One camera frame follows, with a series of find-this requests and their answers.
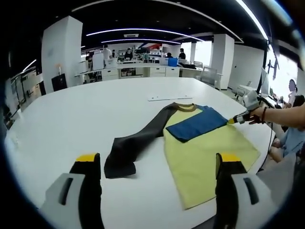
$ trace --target bracelet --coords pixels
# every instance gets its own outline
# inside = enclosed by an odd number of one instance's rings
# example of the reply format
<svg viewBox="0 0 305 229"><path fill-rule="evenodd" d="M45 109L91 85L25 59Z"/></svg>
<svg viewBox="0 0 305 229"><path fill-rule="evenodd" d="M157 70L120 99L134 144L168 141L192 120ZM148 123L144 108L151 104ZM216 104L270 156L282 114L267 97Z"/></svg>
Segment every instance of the bracelet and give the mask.
<svg viewBox="0 0 305 229"><path fill-rule="evenodd" d="M266 113L267 107L265 106L264 111L263 111L263 115L262 115L262 124L264 124L264 118L265 118L265 113Z"/></svg>

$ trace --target computer monitor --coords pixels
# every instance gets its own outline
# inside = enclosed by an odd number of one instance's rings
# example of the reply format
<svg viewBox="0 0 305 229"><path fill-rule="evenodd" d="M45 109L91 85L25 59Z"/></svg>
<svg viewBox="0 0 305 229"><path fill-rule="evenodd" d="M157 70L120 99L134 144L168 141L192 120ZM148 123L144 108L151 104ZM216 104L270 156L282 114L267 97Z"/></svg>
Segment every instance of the computer monitor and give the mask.
<svg viewBox="0 0 305 229"><path fill-rule="evenodd" d="M262 87L261 87L262 95L268 96L270 93L270 85L269 85L269 74L265 69L262 68Z"/></svg>

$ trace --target drawer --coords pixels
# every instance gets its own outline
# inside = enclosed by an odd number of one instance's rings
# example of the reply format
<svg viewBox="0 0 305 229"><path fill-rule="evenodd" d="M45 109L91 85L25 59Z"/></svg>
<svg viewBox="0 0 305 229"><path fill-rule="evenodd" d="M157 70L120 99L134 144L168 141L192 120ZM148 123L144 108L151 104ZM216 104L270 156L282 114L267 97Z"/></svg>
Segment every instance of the drawer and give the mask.
<svg viewBox="0 0 305 229"><path fill-rule="evenodd" d="M118 70L117 69L103 70L102 76L107 76L107 75L118 75Z"/></svg>
<svg viewBox="0 0 305 229"><path fill-rule="evenodd" d="M179 68L166 68L166 77L179 77Z"/></svg>
<svg viewBox="0 0 305 229"><path fill-rule="evenodd" d="M117 79L119 79L119 76L118 76L118 74L116 74L116 75L102 75L102 79L103 79L103 81L117 80Z"/></svg>
<svg viewBox="0 0 305 229"><path fill-rule="evenodd" d="M165 73L151 73L150 77L165 77Z"/></svg>
<svg viewBox="0 0 305 229"><path fill-rule="evenodd" d="M151 74L152 73L165 73L165 68L151 67Z"/></svg>

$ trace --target ceiling light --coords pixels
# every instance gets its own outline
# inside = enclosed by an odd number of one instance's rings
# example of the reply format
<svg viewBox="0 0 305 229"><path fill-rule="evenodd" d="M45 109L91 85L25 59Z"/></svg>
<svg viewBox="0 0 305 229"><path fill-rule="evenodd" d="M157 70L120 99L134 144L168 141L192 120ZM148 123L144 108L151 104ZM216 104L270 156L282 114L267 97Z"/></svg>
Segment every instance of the ceiling light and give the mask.
<svg viewBox="0 0 305 229"><path fill-rule="evenodd" d="M163 40L157 40L157 39L120 39L120 40L105 41L105 42L101 42L101 43L122 42L122 41L153 41L153 42L166 42L166 43L173 43L173 44L181 44L179 42L163 41Z"/></svg>
<svg viewBox="0 0 305 229"><path fill-rule="evenodd" d="M257 26L258 30L261 32L261 34L263 35L263 37L266 40L268 39L268 36L266 34L266 32L264 31L262 25L259 23L258 19L255 17L255 15L252 13L252 11L249 9L249 7L242 1L242 0L235 0L243 9L244 11L246 11L246 13L249 15L249 17L252 19L252 21L254 22L254 24Z"/></svg>
<svg viewBox="0 0 305 229"><path fill-rule="evenodd" d="M193 39L196 39L196 40L201 41L201 42L204 41L204 40L201 40L201 39L199 39L199 38L197 38L197 37L193 37L193 36L186 35L186 34L179 33L179 32L172 32L172 31L167 31L167 30L156 30L156 29L140 29L140 28L104 30L104 31L100 31L100 32L89 33L89 34L87 34L86 36L91 36L91 35L95 35L95 34L99 34L99 33L105 33L105 32L128 31L128 30L142 30L142 31L166 32L166 33L172 33L172 34L180 35L180 36L182 36L182 37L193 38Z"/></svg>
<svg viewBox="0 0 305 229"><path fill-rule="evenodd" d="M36 60L33 60L28 66L26 66L22 72L24 72L25 70L27 70L32 64L34 64L36 62Z"/></svg>

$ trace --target window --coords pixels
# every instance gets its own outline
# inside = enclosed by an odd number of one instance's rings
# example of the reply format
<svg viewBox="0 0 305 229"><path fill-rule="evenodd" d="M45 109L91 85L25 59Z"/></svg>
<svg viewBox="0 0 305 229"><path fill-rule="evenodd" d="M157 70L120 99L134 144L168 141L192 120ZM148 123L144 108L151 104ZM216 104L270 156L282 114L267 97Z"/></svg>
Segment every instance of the window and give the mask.
<svg viewBox="0 0 305 229"><path fill-rule="evenodd" d="M266 71L268 71L268 63L271 61L271 65L275 65L274 54L269 51L267 54L267 66ZM279 69L276 70L275 79L273 79L274 68L269 69L269 83L270 88L273 90L273 93L279 98L283 96L284 101L288 101L288 95L290 94L288 85L291 79L294 79L296 82L297 79L297 63L289 59L284 55L279 55L277 57Z"/></svg>
<svg viewBox="0 0 305 229"><path fill-rule="evenodd" d="M187 43L182 43L181 44L181 48L184 49L185 59L187 61L190 61L190 59L191 59L191 46L192 46L191 42L187 42Z"/></svg>
<svg viewBox="0 0 305 229"><path fill-rule="evenodd" d="M195 61L202 62L203 65L210 66L212 52L212 42L197 42L195 51Z"/></svg>

